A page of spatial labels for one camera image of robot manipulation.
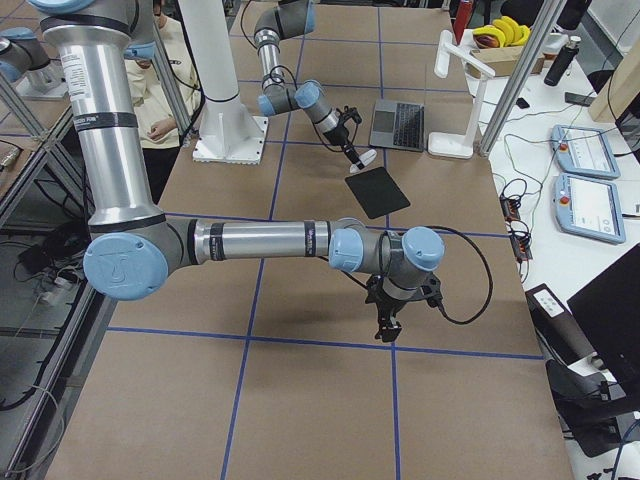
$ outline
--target cardboard box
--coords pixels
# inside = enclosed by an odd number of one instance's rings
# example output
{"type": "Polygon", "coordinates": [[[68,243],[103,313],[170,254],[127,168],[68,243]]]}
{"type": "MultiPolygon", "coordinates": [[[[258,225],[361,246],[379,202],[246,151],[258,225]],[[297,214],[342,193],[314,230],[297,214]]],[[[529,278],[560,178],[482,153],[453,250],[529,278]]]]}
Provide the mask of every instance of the cardboard box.
{"type": "MultiPolygon", "coordinates": [[[[496,71],[496,77],[508,77],[518,63],[518,58],[522,53],[523,47],[503,47],[503,48],[486,48],[483,50],[471,50],[471,55],[490,66],[496,71]]],[[[536,59],[536,63],[533,66],[531,73],[540,73],[544,66],[544,55],[536,59]]],[[[472,77],[480,78],[480,72],[472,67],[468,66],[469,74],[472,77]]]]}

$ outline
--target white pillar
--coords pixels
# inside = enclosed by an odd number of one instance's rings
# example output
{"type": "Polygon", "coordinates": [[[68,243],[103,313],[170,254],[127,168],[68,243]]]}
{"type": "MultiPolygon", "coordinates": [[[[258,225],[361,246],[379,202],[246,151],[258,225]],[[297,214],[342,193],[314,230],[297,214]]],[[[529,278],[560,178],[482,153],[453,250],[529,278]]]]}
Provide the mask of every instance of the white pillar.
{"type": "Polygon", "coordinates": [[[206,104],[194,160],[260,163],[267,118],[252,117],[240,101],[221,0],[183,0],[184,20],[206,104]]]}

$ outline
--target robotic arm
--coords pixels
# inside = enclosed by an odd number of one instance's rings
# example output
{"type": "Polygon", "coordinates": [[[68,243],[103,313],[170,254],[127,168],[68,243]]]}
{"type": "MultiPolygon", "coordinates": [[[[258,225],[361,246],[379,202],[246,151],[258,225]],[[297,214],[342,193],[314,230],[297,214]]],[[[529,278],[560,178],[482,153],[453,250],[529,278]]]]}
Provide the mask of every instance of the robotic arm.
{"type": "Polygon", "coordinates": [[[41,93],[56,88],[62,80],[36,36],[24,27],[0,32],[0,72],[11,83],[26,73],[31,87],[41,93]]]}
{"type": "MultiPolygon", "coordinates": [[[[207,260],[327,255],[333,268],[371,274],[366,302],[378,307],[376,336],[395,340],[401,330],[396,314],[407,302],[426,298],[425,286],[433,284],[432,272],[444,255],[444,243],[434,231],[416,227],[400,237],[372,232],[352,219],[167,220],[150,198],[123,61],[127,48],[148,53],[140,48],[144,41],[131,46],[131,35],[136,5],[138,24],[152,21],[144,13],[151,12],[150,0],[29,2],[45,15],[45,39],[60,51],[69,84],[96,207],[89,220],[93,241],[84,258],[85,274],[96,290],[135,300],[158,290],[178,268],[207,260]]],[[[301,103],[311,110],[320,102],[301,103]]]]}
{"type": "Polygon", "coordinates": [[[298,89],[287,85],[285,67],[280,63],[280,41],[311,33],[314,29],[315,10],[311,0],[280,0],[277,7],[262,14],[253,36],[262,64],[263,93],[258,97],[258,106],[267,117],[304,109],[314,128],[331,145],[340,147],[352,164],[351,173],[355,173],[376,158],[375,150],[358,154],[349,139],[345,124],[349,120],[356,125],[362,123],[358,110],[348,106],[343,111],[333,108],[315,80],[305,82],[298,89]]]}

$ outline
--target red object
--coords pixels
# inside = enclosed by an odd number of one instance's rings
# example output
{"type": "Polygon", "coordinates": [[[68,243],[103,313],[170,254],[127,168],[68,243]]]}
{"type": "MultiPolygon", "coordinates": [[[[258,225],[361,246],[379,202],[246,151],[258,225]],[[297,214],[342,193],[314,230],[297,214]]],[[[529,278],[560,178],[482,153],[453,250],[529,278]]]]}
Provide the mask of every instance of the red object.
{"type": "Polygon", "coordinates": [[[456,37],[456,43],[460,45],[464,29],[467,28],[473,11],[473,0],[460,0],[456,20],[453,22],[453,35],[456,37]]]}

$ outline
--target black monitor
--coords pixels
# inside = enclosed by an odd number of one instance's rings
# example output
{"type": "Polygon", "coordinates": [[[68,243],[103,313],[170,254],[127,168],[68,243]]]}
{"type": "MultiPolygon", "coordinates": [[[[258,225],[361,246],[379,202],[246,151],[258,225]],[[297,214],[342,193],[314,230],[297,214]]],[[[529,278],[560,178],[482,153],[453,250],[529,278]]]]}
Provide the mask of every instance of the black monitor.
{"type": "Polygon", "coordinates": [[[625,393],[640,394],[640,244],[571,297],[568,305],[625,393]]]}
{"type": "MultiPolygon", "coordinates": [[[[609,387],[604,377],[596,376],[585,383],[558,365],[547,366],[560,415],[585,454],[594,456],[616,448],[635,420],[632,412],[640,410],[640,244],[576,293],[568,305],[618,382],[609,387]],[[571,389],[574,393],[563,393],[571,389]]],[[[635,432],[630,439],[640,435],[635,432]]]]}

